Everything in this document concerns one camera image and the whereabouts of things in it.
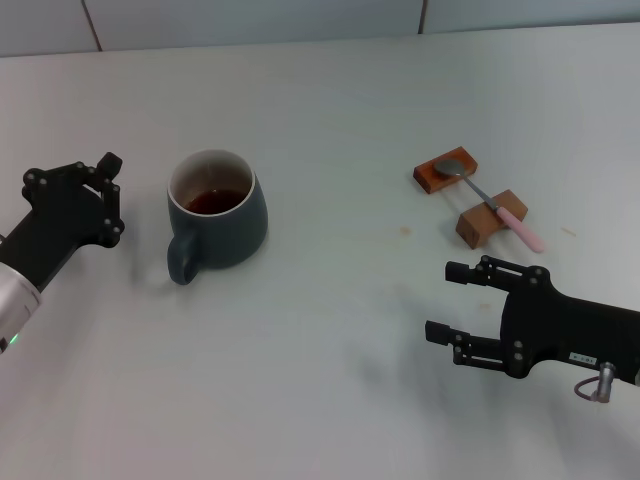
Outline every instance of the wooden block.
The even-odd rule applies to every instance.
[[[505,190],[493,199],[499,207],[506,208],[520,221],[527,214],[527,206],[511,190]],[[467,245],[475,249],[483,246],[491,235],[505,227],[500,217],[482,202],[460,215],[456,232],[467,242]]]
[[[478,168],[478,163],[464,148],[458,147],[455,150],[451,150],[450,152],[440,155],[433,160],[429,160],[427,163],[423,163],[413,169],[413,178],[415,178],[420,186],[424,188],[425,192],[437,192],[441,188],[462,180],[462,177],[441,175],[436,172],[434,165],[445,158],[456,158],[460,160],[462,165],[464,165],[464,171],[467,175],[475,173]]]

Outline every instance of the label sticker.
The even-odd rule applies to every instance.
[[[569,354],[569,360],[572,360],[574,362],[586,363],[588,365],[595,365],[596,363],[598,363],[597,358],[589,357],[587,355],[580,355],[579,353],[573,352]]]

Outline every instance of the mug handle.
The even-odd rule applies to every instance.
[[[177,233],[167,250],[169,276],[178,285],[191,283],[200,270],[198,235],[193,230]]]

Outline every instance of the pink spoon handle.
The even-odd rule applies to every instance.
[[[527,247],[536,253],[542,253],[544,251],[544,242],[535,233],[529,230],[520,220],[513,216],[513,214],[504,207],[498,207],[496,210],[498,216],[506,223],[511,230],[516,232],[516,235],[520,237]]]

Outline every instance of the robotic arm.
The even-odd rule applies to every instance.
[[[121,166],[120,158],[107,153],[96,168],[78,162],[24,174],[22,196],[32,210],[0,239],[0,353],[18,336],[40,305],[40,293],[78,248],[112,248],[120,241],[120,187],[113,179]]]
[[[483,256],[475,268],[448,262],[445,279],[488,285],[508,292],[500,340],[474,337],[447,325],[427,322],[427,341],[453,345],[453,363],[524,378],[543,360],[598,370],[576,393],[606,403],[614,377],[640,385],[640,313],[567,297],[551,284],[543,267],[522,267]],[[591,397],[579,388],[598,380]]]

